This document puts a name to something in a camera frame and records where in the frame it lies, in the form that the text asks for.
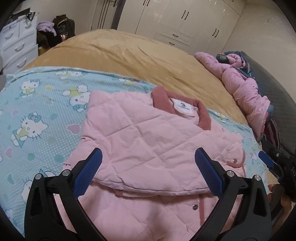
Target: drawer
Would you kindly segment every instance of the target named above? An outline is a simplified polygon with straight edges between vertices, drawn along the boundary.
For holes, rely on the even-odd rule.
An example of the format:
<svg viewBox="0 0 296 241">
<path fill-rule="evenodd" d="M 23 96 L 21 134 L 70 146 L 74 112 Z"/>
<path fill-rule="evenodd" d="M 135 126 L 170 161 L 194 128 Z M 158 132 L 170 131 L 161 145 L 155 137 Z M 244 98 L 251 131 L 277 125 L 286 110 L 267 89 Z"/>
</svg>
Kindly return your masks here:
<svg viewBox="0 0 296 241">
<path fill-rule="evenodd" d="M 0 32 L 0 49 L 18 39 L 20 22 L 6 25 Z"/>
<path fill-rule="evenodd" d="M 27 35 L 29 32 L 36 30 L 37 27 L 37 16 L 35 15 L 32 21 L 27 17 L 20 21 L 20 38 Z"/>
<path fill-rule="evenodd" d="M 242 14 L 244 6 L 246 5 L 246 3 L 242 0 L 223 0 L 223 1 L 226 2 L 239 15 Z"/>
<path fill-rule="evenodd" d="M 160 34 L 167 36 L 172 39 L 176 39 L 179 42 L 183 42 L 184 44 L 188 44 L 191 38 L 183 36 L 181 33 L 176 32 L 168 26 L 163 26 L 158 31 Z"/>
<path fill-rule="evenodd" d="M 22 68 L 38 57 L 38 45 L 25 51 L 22 55 L 11 58 L 3 68 L 3 74 L 16 74 Z"/>
<path fill-rule="evenodd" d="M 185 51 L 185 49 L 188 47 L 187 45 L 185 44 L 182 44 L 178 41 L 175 41 L 174 39 L 170 39 L 170 38 L 167 38 L 163 35 L 160 35 L 160 34 L 156 34 L 155 37 L 154 37 L 154 40 L 157 40 L 157 41 L 161 41 L 165 44 L 168 44 L 168 45 L 171 45 L 171 46 L 174 46 L 178 49 L 181 49 L 183 51 Z"/>
<path fill-rule="evenodd" d="M 17 39 L 15 42 L 12 42 L 11 45 L 2 48 L 0 50 L 0 55 L 3 58 L 4 65 L 10 58 L 13 58 L 17 54 L 22 54 L 29 48 L 33 47 L 36 44 L 36 35 L 36 30 L 32 31 L 24 37 Z"/>
</svg>

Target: silver screw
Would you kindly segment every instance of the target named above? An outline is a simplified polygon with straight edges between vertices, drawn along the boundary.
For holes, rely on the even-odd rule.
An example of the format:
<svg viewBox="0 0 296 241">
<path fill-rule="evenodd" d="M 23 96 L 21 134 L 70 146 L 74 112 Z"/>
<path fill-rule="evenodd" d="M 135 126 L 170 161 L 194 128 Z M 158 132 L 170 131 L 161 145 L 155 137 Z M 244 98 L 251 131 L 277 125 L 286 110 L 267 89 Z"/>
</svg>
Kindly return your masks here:
<svg viewBox="0 0 296 241">
<path fill-rule="evenodd" d="M 230 176 L 230 177 L 233 177 L 234 176 L 234 172 L 233 171 L 227 171 L 227 175 Z"/>
<path fill-rule="evenodd" d="M 42 175 L 41 175 L 40 173 L 38 173 L 38 174 L 35 176 L 35 179 L 39 180 L 41 177 L 42 177 Z"/>
<path fill-rule="evenodd" d="M 255 175 L 254 178 L 257 180 L 257 181 L 260 181 L 261 180 L 261 177 L 259 175 Z"/>
<path fill-rule="evenodd" d="M 64 170 L 63 172 L 62 172 L 62 175 L 63 176 L 68 176 L 70 174 L 70 170 Z"/>
<path fill-rule="evenodd" d="M 198 205 L 197 205 L 197 204 L 194 204 L 193 207 L 192 207 L 192 209 L 193 209 L 193 210 L 198 209 Z"/>
</svg>

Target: blue hello kitty blanket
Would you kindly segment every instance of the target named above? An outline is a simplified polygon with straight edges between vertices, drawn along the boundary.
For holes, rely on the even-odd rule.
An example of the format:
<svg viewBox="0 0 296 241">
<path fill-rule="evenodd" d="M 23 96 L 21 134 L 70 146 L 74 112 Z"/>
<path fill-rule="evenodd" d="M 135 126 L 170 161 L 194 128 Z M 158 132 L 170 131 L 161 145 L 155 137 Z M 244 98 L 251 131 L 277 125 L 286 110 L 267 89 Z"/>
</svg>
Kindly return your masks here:
<svg viewBox="0 0 296 241">
<path fill-rule="evenodd" d="M 38 67 L 9 76 L 0 92 L 0 205 L 23 234 L 24 213 L 37 173 L 58 175 L 76 148 L 91 90 L 149 93 L 155 85 L 97 71 Z M 248 126 L 210 111 L 231 132 L 243 136 L 247 176 L 264 177 L 258 145 Z"/>
</svg>

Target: gray headboard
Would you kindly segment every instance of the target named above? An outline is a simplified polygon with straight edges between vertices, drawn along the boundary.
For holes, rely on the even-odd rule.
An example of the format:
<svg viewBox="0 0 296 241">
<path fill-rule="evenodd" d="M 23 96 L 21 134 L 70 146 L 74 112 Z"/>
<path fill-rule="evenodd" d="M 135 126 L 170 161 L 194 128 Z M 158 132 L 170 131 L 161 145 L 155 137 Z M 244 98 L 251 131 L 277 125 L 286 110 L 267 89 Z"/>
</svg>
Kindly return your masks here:
<svg viewBox="0 0 296 241">
<path fill-rule="evenodd" d="M 273 119 L 279 128 L 282 147 L 294 154 L 296 147 L 296 103 L 284 87 L 260 64 L 245 54 L 259 91 L 266 95 L 274 106 Z"/>
</svg>

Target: clothing label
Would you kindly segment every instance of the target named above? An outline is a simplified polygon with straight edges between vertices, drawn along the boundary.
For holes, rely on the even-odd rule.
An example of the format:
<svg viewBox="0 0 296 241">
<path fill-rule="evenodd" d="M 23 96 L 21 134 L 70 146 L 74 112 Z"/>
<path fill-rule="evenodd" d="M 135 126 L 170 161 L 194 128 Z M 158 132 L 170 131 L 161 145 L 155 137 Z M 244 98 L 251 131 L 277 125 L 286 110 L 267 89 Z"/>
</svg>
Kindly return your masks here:
<svg viewBox="0 0 296 241">
<path fill-rule="evenodd" d="M 184 115 L 195 116 L 193 113 L 193 108 L 191 104 L 188 104 L 184 101 L 171 98 L 174 103 L 174 109 Z"/>
</svg>

